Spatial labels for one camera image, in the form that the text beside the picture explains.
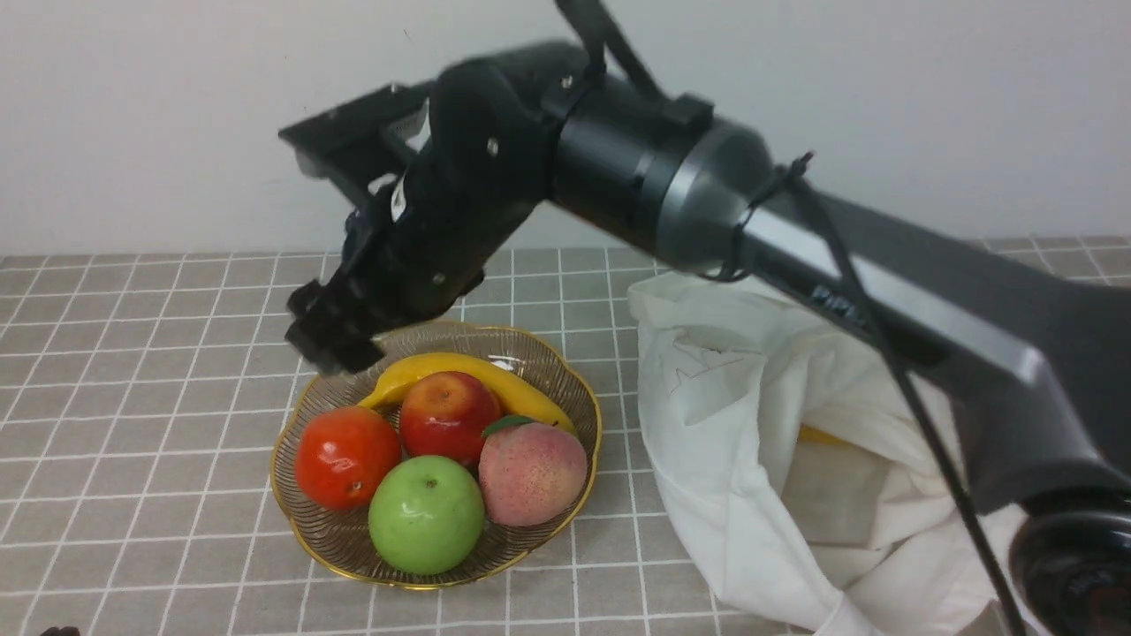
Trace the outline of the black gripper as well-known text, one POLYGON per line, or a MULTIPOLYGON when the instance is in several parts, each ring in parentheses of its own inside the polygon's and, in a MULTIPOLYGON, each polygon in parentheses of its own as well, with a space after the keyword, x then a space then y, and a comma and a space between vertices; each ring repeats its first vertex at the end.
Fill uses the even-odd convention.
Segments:
POLYGON ((433 79, 418 153, 370 184, 331 280, 288 298, 286 340, 325 375, 375 366, 375 335, 432 321, 549 198, 555 126, 542 98, 563 60, 466 60, 433 79))

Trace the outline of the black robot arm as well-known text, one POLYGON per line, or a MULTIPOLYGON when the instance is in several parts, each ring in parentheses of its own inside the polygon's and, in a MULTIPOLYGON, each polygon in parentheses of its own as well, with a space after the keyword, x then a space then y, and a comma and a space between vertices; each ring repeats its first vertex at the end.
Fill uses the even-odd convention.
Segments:
POLYGON ((432 321, 553 201, 714 282, 758 277, 877 347, 903 390, 959 409, 964 519, 1018 504, 1022 603, 1055 635, 1128 633, 1128 290, 1080 284, 936 235, 776 165, 752 130, 665 96, 625 43, 473 57, 280 130, 354 205, 342 263, 288 299, 287 341, 328 375, 375 335, 432 321))

